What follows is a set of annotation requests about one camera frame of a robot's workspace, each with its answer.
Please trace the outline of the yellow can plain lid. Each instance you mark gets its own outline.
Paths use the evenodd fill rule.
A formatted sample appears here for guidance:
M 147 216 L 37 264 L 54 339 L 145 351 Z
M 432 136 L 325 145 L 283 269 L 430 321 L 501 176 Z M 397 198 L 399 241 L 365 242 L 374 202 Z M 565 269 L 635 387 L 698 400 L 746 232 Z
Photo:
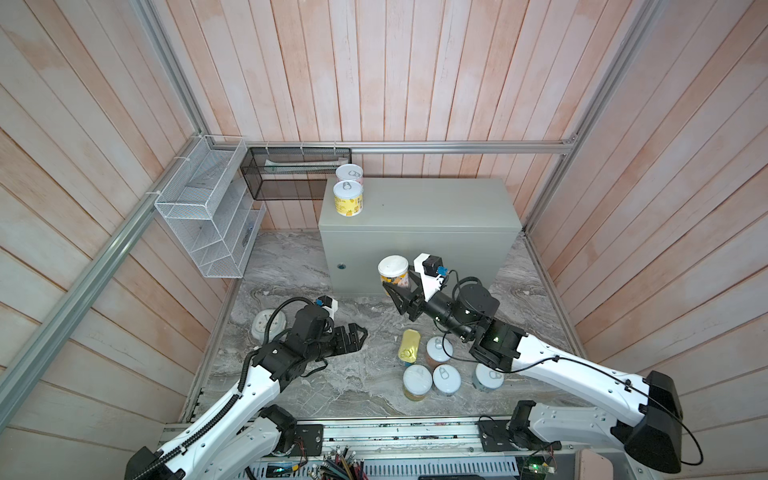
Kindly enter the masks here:
M 378 272 L 382 282 L 409 287 L 409 263 L 403 256 L 390 255 L 383 258 L 378 264 Z

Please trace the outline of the yellow oval sardine tin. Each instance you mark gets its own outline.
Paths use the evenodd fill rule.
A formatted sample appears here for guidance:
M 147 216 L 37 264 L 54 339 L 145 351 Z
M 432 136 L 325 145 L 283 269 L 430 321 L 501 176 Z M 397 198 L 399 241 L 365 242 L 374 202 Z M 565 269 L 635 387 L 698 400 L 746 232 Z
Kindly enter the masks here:
M 416 363 L 418 350 L 421 340 L 421 334 L 413 329 L 406 329 L 401 337 L 401 343 L 398 348 L 398 359 L 406 366 Z

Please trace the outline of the orange can plain lid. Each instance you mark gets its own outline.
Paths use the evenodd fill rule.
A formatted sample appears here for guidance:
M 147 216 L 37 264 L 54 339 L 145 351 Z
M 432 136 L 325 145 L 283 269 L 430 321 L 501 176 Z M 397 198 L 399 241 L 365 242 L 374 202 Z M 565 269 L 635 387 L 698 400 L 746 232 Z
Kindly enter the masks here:
M 433 385 L 430 370 L 423 365 L 411 365 L 403 373 L 404 395 L 411 401 L 423 400 Z

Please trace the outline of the yellow label white-lid can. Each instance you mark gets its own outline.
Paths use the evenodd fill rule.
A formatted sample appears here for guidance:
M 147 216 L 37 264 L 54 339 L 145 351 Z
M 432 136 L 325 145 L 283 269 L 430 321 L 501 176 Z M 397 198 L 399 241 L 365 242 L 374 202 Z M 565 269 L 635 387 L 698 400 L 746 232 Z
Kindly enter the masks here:
M 344 217 L 353 217 L 363 210 L 363 186 L 354 180 L 337 182 L 333 187 L 335 210 Z

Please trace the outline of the pink label white can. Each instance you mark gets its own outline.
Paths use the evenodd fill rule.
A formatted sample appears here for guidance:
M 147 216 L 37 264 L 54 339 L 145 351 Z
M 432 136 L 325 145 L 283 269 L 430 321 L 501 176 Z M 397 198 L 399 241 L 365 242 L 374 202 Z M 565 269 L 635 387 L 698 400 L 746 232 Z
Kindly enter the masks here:
M 340 165 L 335 170 L 338 181 L 354 181 L 359 184 L 364 182 L 364 172 L 361 166 L 354 163 Z

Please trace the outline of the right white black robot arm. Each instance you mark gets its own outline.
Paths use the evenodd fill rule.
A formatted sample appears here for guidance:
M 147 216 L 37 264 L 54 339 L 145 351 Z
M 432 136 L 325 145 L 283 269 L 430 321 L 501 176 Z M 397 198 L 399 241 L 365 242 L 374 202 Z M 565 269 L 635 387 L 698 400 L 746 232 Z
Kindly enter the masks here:
M 463 285 L 453 296 L 427 296 L 423 287 L 388 282 L 382 286 L 400 314 L 410 320 L 427 315 L 468 344 L 470 360 L 503 375 L 548 383 L 596 409 L 549 413 L 542 403 L 521 400 L 506 424 L 514 446 L 534 451 L 548 450 L 556 442 L 615 446 L 650 469 L 681 471 L 683 414 L 668 375 L 622 373 L 553 347 L 495 318 L 499 302 L 478 283 Z

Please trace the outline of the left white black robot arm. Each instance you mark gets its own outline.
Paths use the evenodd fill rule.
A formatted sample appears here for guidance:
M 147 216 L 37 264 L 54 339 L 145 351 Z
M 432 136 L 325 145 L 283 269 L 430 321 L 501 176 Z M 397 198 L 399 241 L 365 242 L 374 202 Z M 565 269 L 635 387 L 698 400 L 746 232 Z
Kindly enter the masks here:
M 368 337 L 356 324 L 336 325 L 329 297 L 302 298 L 291 327 L 249 352 L 237 382 L 197 421 L 156 451 L 128 461 L 128 479 L 224 478 L 258 457 L 301 450 L 296 419 L 275 404 L 292 381 L 326 368 L 331 357 L 359 351 Z

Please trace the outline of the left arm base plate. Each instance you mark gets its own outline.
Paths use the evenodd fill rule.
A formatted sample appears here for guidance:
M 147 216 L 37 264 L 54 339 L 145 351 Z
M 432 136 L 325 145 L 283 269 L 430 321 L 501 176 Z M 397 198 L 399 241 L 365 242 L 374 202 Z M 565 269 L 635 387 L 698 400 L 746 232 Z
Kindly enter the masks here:
M 298 424 L 294 429 L 294 442 L 297 444 L 293 455 L 299 453 L 312 457 L 319 456 L 323 447 L 324 426 L 321 423 Z

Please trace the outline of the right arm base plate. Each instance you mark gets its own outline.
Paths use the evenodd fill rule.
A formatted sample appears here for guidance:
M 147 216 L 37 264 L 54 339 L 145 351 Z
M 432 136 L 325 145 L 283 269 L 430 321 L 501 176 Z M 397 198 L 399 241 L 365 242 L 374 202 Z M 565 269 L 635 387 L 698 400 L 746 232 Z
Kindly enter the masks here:
M 562 449 L 561 441 L 545 442 L 528 427 L 509 427 L 507 420 L 497 420 L 482 415 L 476 423 L 482 448 L 485 452 L 531 451 L 548 452 Z

